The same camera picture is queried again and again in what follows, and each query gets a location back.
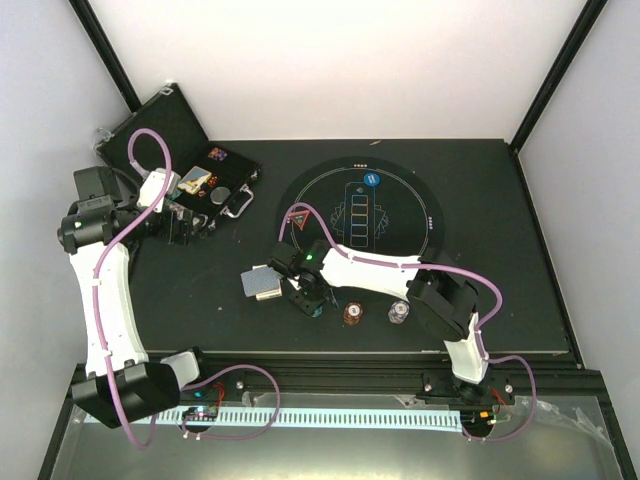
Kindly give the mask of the triangular all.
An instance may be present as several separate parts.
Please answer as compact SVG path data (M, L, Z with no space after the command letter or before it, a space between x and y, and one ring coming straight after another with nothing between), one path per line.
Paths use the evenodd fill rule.
M311 212L308 209L293 211L288 215L290 223L297 227L300 231L303 231Z

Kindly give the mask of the blue round button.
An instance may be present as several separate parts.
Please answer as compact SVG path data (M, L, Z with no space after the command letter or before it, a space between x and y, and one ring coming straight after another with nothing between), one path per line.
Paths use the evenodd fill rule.
M380 184L380 176L375 172L367 172L363 177L366 186L374 188Z

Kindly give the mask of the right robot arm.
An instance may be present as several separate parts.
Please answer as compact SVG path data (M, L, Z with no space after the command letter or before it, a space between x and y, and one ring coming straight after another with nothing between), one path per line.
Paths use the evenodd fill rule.
M326 240L315 241L308 250L279 242L268 266L294 283L290 300L307 315L328 301L335 288L406 302L409 314L444 343L457 396L478 403L491 390L489 358L478 331L478 292L459 268L434 263L438 257L385 256Z

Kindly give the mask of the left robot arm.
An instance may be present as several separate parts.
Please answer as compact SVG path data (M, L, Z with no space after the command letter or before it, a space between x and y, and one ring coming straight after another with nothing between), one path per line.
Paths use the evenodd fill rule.
M78 199L62 219L58 241L80 287L87 334L85 380L72 387L75 404L109 428L176 407L214 388L213 372L192 347L152 362L137 331L129 289L130 248L155 227L153 217L126 204L115 173L90 167L74 174Z

